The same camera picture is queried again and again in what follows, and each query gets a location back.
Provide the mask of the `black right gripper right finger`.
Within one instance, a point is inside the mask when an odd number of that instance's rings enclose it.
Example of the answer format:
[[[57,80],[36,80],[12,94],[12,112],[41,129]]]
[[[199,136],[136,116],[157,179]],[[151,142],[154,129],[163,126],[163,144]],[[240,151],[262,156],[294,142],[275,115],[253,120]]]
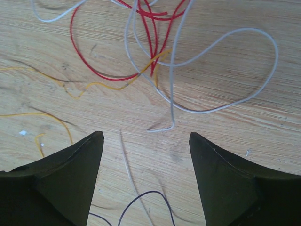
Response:
[[[235,155],[196,132],[189,139],[208,226],[298,226],[301,177]]]

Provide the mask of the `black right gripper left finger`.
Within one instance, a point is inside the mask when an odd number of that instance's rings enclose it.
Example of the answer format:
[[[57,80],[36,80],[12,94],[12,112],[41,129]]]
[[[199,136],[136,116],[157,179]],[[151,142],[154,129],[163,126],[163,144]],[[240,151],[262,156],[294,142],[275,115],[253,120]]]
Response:
[[[103,144],[96,131],[43,159],[1,171],[1,225],[86,225]]]

